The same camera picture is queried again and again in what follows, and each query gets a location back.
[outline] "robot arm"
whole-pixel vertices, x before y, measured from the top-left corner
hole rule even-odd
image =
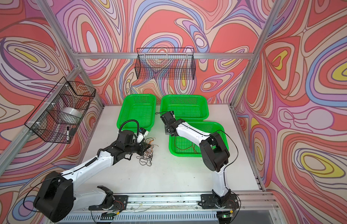
[[[230,199],[230,190],[225,183],[227,179],[224,168],[230,156],[228,149],[218,133],[207,133],[192,127],[182,119],[175,119],[173,111],[160,116],[165,124],[165,133],[171,136],[181,136],[198,145],[201,150],[203,163],[212,172],[213,180],[213,203],[216,207],[225,207]]]
[[[98,189],[83,193],[76,192],[76,189],[96,173],[124,159],[126,155],[137,153],[142,156],[150,147],[144,142],[147,134],[148,132],[141,128],[134,139],[134,132],[121,131],[120,128],[117,140],[106,148],[99,149],[92,159],[62,173],[49,173],[45,177],[47,181],[42,183],[33,202],[34,207],[52,222],[58,222],[72,210],[88,205],[97,205],[97,208],[109,210],[113,206],[114,198],[113,192],[108,188],[98,186]]]

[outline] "wire mesh basket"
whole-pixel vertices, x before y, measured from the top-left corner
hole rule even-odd
[[[43,141],[71,143],[95,92],[95,88],[81,82],[66,81],[39,118],[30,127],[29,119],[25,125]]]
[[[137,48],[137,79],[194,80],[193,48]]]

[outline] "white tabletop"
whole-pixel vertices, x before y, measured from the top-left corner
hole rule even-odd
[[[208,105],[210,115],[206,121],[220,123],[236,143],[239,156],[227,167],[228,185],[232,191],[258,190],[258,185],[238,131],[230,114],[228,105]],[[121,106],[105,106],[83,161],[94,157],[97,150],[105,148],[116,140],[116,122]],[[122,159],[106,168],[82,184],[78,190],[92,190],[98,185],[111,189],[114,193],[159,193],[193,192],[212,190],[212,171],[203,163],[201,157],[177,157],[168,149],[169,136],[164,133],[164,125],[155,116],[155,124],[147,137],[155,137],[152,166],[142,166],[136,159]],[[233,143],[227,137],[230,158],[237,156]]]

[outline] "green basket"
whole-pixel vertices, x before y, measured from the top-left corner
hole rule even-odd
[[[223,127],[221,124],[217,123],[217,122],[189,122],[190,125],[192,125],[193,127],[203,131],[203,132],[209,132],[209,133],[213,133],[215,131],[218,130],[222,130],[224,131]],[[228,144],[227,144],[227,138],[226,135],[223,132],[218,132],[227,149],[228,149]],[[189,141],[188,139],[184,138],[184,137],[180,137],[180,136],[170,136],[169,137],[169,142],[168,142],[168,148],[170,150],[170,152],[175,155],[175,156],[183,156],[183,157],[201,157],[201,150],[200,147],[192,144],[191,141]]]
[[[166,95],[162,97],[160,112],[173,111],[176,119],[203,121],[208,118],[207,100],[199,95]]]
[[[152,94],[131,94],[125,97],[124,103],[117,119],[117,128],[127,120],[135,119],[140,128],[151,130],[155,122],[156,96]],[[123,130],[128,129],[136,132],[137,124],[129,122],[124,125]]]

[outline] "colorful swirl pattern wall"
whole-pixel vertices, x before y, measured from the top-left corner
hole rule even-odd
[[[208,103],[229,103],[248,60],[208,60],[206,71],[196,69],[194,80],[138,80],[135,60],[83,59],[89,75],[104,104],[122,104],[130,94],[154,94],[158,103],[167,94],[198,94]]]
[[[234,106],[288,223],[347,224],[347,1],[287,0]]]
[[[77,52],[136,52],[193,47],[195,52],[252,52],[270,0],[62,0],[52,10]],[[197,60],[194,81],[136,80],[135,60],[82,60],[104,104],[128,94],[199,94],[230,103],[247,60]]]
[[[73,68],[35,2],[0,1],[0,154]],[[41,213],[23,207],[24,196],[47,173],[75,165],[98,112],[94,101],[70,145],[30,138],[0,178],[0,224],[41,222]],[[32,208],[37,191],[29,194],[27,207]]]

